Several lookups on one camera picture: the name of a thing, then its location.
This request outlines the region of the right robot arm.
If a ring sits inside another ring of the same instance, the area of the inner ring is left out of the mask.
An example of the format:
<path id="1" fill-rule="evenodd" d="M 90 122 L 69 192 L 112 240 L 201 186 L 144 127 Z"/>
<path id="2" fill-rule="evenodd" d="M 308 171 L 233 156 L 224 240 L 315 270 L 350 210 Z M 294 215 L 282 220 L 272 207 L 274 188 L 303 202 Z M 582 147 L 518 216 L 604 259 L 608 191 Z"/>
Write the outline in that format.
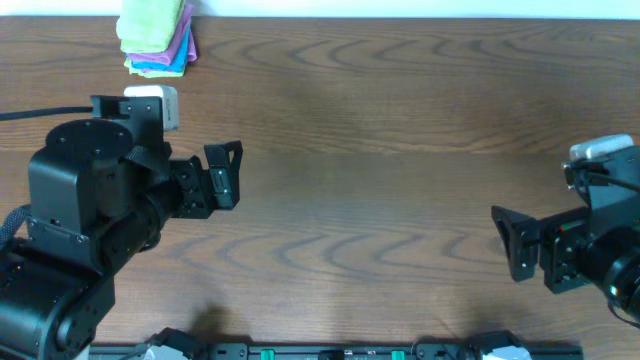
<path id="1" fill-rule="evenodd" d="M 592 284 L 609 311 L 639 326 L 639 147 L 607 150 L 563 164 L 568 188 L 584 205 L 536 219 L 494 205 L 491 218 L 515 282 L 544 275 L 550 292 Z"/>

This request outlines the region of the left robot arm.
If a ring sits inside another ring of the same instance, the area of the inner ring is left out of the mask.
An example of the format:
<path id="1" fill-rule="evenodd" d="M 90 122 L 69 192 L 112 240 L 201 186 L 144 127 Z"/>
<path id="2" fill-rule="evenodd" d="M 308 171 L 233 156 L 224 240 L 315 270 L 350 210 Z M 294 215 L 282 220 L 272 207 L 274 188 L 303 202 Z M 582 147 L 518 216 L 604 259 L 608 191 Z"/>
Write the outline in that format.
<path id="1" fill-rule="evenodd" d="M 115 303 L 116 274 L 172 218 L 239 201 L 238 141 L 176 159 L 158 96 L 95 95 L 65 109 L 28 165 L 30 201 L 1 227 L 1 354 L 72 359 Z"/>

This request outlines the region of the green microfiber cloth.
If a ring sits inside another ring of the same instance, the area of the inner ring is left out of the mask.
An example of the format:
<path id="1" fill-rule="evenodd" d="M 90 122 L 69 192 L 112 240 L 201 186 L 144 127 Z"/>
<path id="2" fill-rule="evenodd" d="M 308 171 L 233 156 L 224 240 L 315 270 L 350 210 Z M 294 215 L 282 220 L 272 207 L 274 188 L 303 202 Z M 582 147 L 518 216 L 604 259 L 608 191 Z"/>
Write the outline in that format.
<path id="1" fill-rule="evenodd" d="M 116 34 L 124 53 L 157 53 L 169 46 L 185 0 L 123 0 Z"/>

